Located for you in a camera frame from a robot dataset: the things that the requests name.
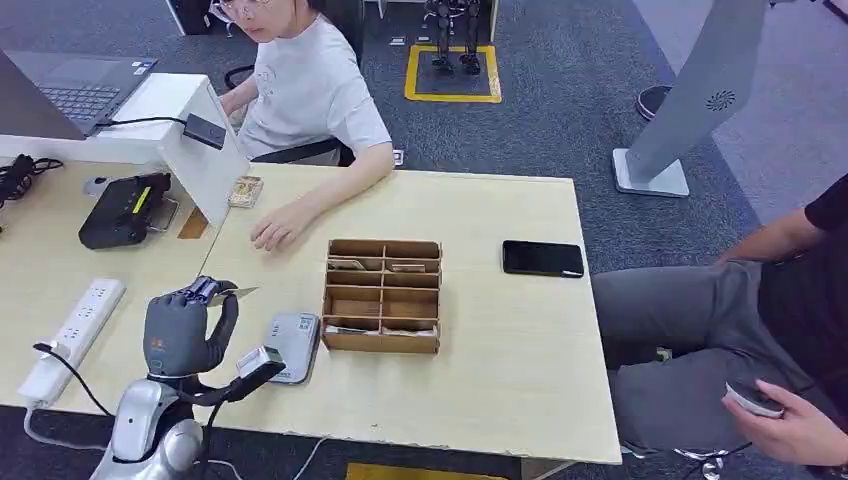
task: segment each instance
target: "laptop keyboard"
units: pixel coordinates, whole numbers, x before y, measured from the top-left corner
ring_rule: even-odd
[[[102,85],[53,88],[37,85],[53,105],[71,120],[93,120],[118,95],[120,89]]]

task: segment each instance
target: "cardboard organizer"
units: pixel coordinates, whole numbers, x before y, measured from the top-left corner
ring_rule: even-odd
[[[438,352],[441,261],[435,242],[330,241],[324,344],[364,352]]]

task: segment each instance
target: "glasses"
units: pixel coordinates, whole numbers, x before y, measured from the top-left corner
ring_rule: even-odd
[[[219,0],[215,6],[231,19],[239,16],[241,18],[253,18],[256,8],[268,3],[268,0]]]

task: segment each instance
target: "person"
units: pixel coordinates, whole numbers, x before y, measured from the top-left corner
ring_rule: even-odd
[[[623,446],[706,453],[750,441],[786,462],[848,464],[848,175],[713,266],[592,284]],[[634,358],[645,346],[673,358]],[[741,408],[731,380],[756,385],[783,416]]]
[[[259,44],[253,74],[220,97],[227,115],[253,102],[239,131],[248,157],[330,137],[356,157],[332,179],[262,218],[250,235],[257,249],[290,244],[321,214],[394,168],[391,138],[356,55],[314,8],[319,2],[221,0],[224,12]]]

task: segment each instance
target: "man's hand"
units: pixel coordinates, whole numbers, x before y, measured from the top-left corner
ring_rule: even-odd
[[[813,404],[762,380],[757,380],[757,387],[783,405],[782,418],[758,417],[729,395],[722,399],[739,430],[757,448],[772,458],[798,465],[833,467],[848,463],[848,435]]]
[[[302,200],[277,208],[259,221],[250,234],[256,249],[271,251],[291,244],[319,215]]]

